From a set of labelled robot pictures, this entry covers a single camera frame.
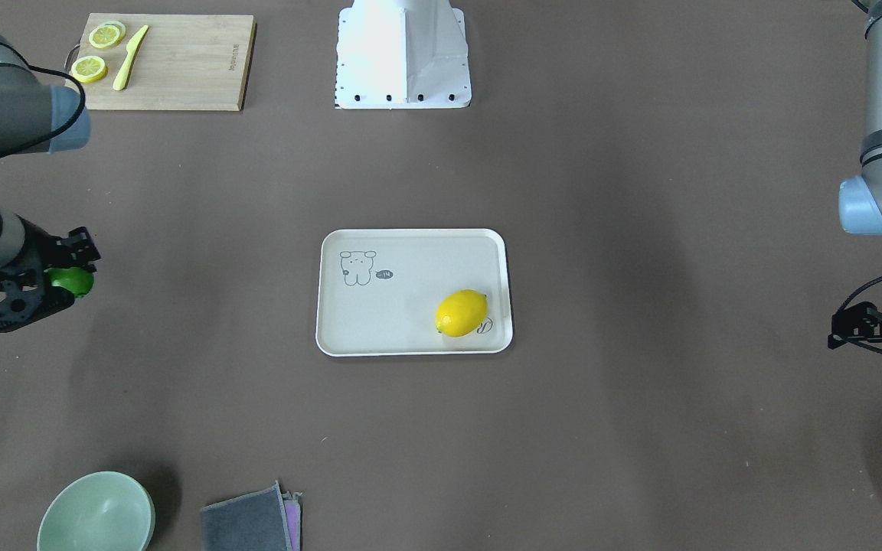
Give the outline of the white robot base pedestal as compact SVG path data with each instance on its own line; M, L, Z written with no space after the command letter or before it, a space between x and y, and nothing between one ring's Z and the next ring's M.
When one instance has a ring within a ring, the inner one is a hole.
M334 107L461 109L468 34L448 1L354 1L338 13Z

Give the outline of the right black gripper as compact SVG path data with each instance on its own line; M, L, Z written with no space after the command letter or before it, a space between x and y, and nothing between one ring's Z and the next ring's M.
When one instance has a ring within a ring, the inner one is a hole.
M3 217L0 229L0 334L53 316L76 302L50 285L44 272L59 268L95 273L101 259L86 227L66 237L46 233L22 217Z

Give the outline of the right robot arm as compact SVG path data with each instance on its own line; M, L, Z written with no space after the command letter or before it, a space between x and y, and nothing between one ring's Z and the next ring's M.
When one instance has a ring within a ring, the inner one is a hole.
M87 144L91 123L83 87L40 83L39 74L46 73L0 34L0 159ZM53 235L0 207L0 334L73 306L90 292L99 258L84 227Z

